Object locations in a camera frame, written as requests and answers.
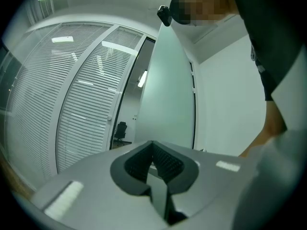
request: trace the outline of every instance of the metal frame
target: metal frame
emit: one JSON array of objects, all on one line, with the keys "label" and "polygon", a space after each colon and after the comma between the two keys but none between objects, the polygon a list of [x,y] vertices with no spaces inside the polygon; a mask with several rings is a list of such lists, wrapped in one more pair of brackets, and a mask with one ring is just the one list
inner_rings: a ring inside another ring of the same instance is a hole
[{"label": "metal frame", "polygon": [[[146,40],[146,37],[147,37],[147,35],[143,34],[142,38],[140,39],[140,41],[136,45],[135,50],[137,52],[140,51],[143,43]],[[123,92],[125,90],[126,82],[128,81],[129,74],[132,70],[132,67],[134,65],[136,58],[137,58],[137,55],[131,55],[131,57],[130,57],[128,63],[127,63],[128,67],[126,67],[125,71],[123,72],[123,75],[122,75],[120,82],[118,84],[118,87],[116,89],[114,99],[113,99],[113,102],[112,102],[112,105],[111,105],[111,108],[110,108],[110,113],[107,117],[107,123],[106,123],[106,129],[105,129],[105,134],[107,134],[107,136],[105,135],[105,139],[103,140],[102,151],[106,151],[106,150],[110,149],[110,142],[111,142],[111,139],[112,139],[113,127],[114,127],[114,125],[116,125],[116,123],[115,123],[116,113],[118,111],[120,100],[121,100],[121,97],[122,97]]]},{"label": "metal frame", "polygon": [[59,125],[59,119],[62,107],[64,105],[65,97],[69,91],[71,84],[73,83],[74,78],[78,74],[83,63],[90,56],[90,54],[96,49],[96,47],[113,31],[119,28],[119,25],[113,25],[102,33],[92,44],[80,55],[78,61],[72,66],[67,77],[65,78],[59,94],[57,96],[54,109],[51,115],[51,123],[49,126],[49,139],[48,139],[48,152],[49,152],[49,165],[51,176],[58,174],[58,166],[56,160],[56,142],[57,142],[57,130]]},{"label": "metal frame", "polygon": [[194,79],[194,96],[195,96],[195,123],[194,123],[194,143],[193,143],[193,149],[194,150],[202,150],[204,149],[204,147],[198,147],[199,146],[199,139],[203,139],[203,134],[201,134],[201,129],[200,129],[200,115],[199,115],[199,111],[200,111],[200,97],[199,97],[199,91],[197,89],[198,84],[200,82],[199,80],[199,74],[197,74],[198,70],[196,70],[195,68],[195,61],[193,61],[191,58],[189,58],[189,62],[191,63],[192,66],[192,72],[193,72],[193,79]]}]

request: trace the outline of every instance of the white wall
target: white wall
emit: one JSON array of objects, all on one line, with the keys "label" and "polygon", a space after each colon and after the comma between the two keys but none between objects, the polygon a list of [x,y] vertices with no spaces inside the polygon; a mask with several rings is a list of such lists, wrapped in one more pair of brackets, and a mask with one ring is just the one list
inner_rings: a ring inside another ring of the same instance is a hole
[{"label": "white wall", "polygon": [[196,55],[195,45],[179,30],[174,29],[176,36],[181,42],[181,46],[186,52],[189,61],[192,63],[193,75],[194,75],[194,84],[195,84],[195,95],[196,95],[196,125],[195,125],[195,141],[194,149],[201,150],[204,148],[204,139],[205,136],[205,115],[203,111],[204,106],[204,97],[202,94],[203,82],[200,73],[200,65]]},{"label": "white wall", "polygon": [[264,90],[250,49],[244,36],[200,64],[208,152],[238,156],[263,127]]},{"label": "white wall", "polygon": [[161,21],[158,16],[145,18],[137,9],[110,5],[84,5],[63,9],[32,26],[29,30],[63,22],[108,22],[116,23],[146,33],[154,38],[158,36]]},{"label": "white wall", "polygon": [[141,91],[135,90],[134,92],[131,92],[127,90],[125,92],[116,124],[117,127],[120,122],[126,122],[126,136],[122,139],[123,141],[134,142],[136,120],[133,119],[135,118],[135,115],[137,116],[139,113],[140,100]]},{"label": "white wall", "polygon": [[228,21],[220,21],[217,27],[195,44],[195,54],[199,62],[203,62],[231,45],[238,39],[246,36],[247,30],[239,15]]},{"label": "white wall", "polygon": [[21,6],[8,24],[2,35],[5,46],[12,50],[19,43],[23,34],[30,28],[31,24],[24,6]]}]

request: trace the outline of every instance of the window blind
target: window blind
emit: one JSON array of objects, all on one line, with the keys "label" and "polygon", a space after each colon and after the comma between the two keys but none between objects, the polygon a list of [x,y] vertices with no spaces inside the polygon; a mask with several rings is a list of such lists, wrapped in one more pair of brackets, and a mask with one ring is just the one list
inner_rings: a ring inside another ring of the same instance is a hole
[{"label": "window blind", "polygon": [[[103,41],[135,49],[141,37],[142,34],[119,27]],[[100,44],[81,66],[59,119],[58,172],[102,151],[103,139],[107,138],[107,116],[130,57],[127,52]]]},{"label": "window blind", "polygon": [[7,119],[9,160],[36,188],[51,176],[48,130],[60,87],[83,51],[109,27],[60,25],[34,49],[17,76]]}]

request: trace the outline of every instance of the black chair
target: black chair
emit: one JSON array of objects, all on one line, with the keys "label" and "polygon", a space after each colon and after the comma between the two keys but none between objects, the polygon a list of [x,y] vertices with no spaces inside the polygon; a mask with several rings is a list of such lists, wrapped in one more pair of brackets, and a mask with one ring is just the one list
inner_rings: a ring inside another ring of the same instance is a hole
[{"label": "black chair", "polygon": [[124,144],[124,142],[122,141],[123,138],[125,138],[125,131],[126,131],[127,125],[125,122],[120,122],[117,125],[117,130],[116,130],[116,134],[114,135],[115,138],[117,138],[117,143],[119,143],[121,141],[122,144]]}]

